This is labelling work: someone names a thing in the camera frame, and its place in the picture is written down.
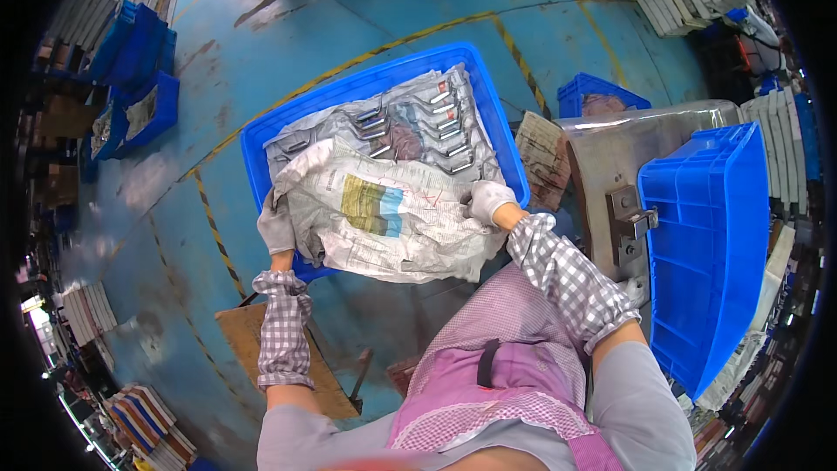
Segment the wrist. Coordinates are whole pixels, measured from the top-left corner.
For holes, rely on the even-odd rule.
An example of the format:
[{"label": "wrist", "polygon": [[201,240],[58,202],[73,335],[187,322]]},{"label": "wrist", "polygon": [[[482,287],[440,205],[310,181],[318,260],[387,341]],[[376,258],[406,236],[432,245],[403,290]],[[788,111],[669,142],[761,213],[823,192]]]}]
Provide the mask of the wrist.
[{"label": "wrist", "polygon": [[529,216],[529,212],[514,202],[507,202],[497,208],[491,220],[503,231],[510,232],[524,216]]},{"label": "wrist", "polygon": [[270,255],[270,271],[289,271],[294,263],[294,250],[288,249]]}]

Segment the blue painted floor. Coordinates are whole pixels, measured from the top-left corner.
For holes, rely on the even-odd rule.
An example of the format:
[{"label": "blue painted floor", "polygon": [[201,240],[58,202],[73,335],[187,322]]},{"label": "blue painted floor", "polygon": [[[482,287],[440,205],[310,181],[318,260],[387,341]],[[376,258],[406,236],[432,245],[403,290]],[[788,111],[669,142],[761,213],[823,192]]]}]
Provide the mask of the blue painted floor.
[{"label": "blue painted floor", "polygon": [[[581,71],[623,82],[657,107],[706,98],[685,42],[656,37],[629,0],[178,0],[179,123],[130,157],[101,164],[98,183],[82,188],[78,232],[62,270],[67,283],[104,283],[120,323],[105,336],[116,380],[154,386],[221,469],[255,469],[265,401],[215,325],[214,313],[240,296],[215,246],[194,166],[249,293],[248,281],[269,259],[235,132],[350,59],[484,11],[497,12],[553,113],[555,91]],[[452,41],[479,49],[509,121],[519,121],[522,109],[538,110],[491,20],[394,47],[337,79]],[[320,343],[347,391],[361,351],[375,350],[361,388],[363,416],[343,427],[398,406],[383,370],[421,353],[474,288],[460,280],[377,283],[350,273],[311,285]]]}]

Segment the white glove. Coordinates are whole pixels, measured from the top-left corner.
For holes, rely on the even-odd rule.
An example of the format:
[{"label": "white glove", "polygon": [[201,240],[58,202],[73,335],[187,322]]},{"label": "white glove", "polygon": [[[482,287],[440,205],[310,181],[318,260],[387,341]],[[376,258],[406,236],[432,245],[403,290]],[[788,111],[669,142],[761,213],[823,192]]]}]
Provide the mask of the white glove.
[{"label": "white glove", "polygon": [[290,222],[288,210],[288,197],[282,195],[275,200],[273,188],[270,188],[270,192],[265,197],[265,204],[262,205],[262,212],[256,221],[256,227],[265,241],[269,254],[281,253],[296,247],[294,226]]},{"label": "white glove", "polygon": [[494,212],[503,204],[514,204],[520,207],[515,192],[510,187],[492,181],[476,181],[471,188],[471,202],[468,204],[468,214],[486,225],[494,223]]}]

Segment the pink cloth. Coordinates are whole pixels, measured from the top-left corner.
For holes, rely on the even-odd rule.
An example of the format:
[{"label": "pink cloth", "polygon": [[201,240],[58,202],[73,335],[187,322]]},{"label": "pink cloth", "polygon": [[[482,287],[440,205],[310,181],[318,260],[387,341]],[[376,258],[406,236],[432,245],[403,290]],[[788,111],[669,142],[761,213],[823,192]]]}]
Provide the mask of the pink cloth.
[{"label": "pink cloth", "polygon": [[[478,386],[481,347],[497,338],[492,387]],[[387,447],[443,452],[494,422],[519,419],[566,440],[581,471],[620,471],[610,446],[584,416],[584,388],[581,361],[557,310],[510,264],[430,343]]]}]

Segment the black strap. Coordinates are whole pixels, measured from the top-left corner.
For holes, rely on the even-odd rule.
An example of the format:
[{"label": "black strap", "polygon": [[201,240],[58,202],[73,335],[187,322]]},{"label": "black strap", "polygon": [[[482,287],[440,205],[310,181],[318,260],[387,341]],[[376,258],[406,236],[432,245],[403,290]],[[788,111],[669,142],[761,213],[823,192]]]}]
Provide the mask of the black strap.
[{"label": "black strap", "polygon": [[476,366],[477,386],[483,386],[489,389],[494,387],[491,385],[491,365],[494,363],[494,355],[497,354],[497,348],[499,347],[500,339],[486,342],[482,356],[480,356],[480,362]]}]

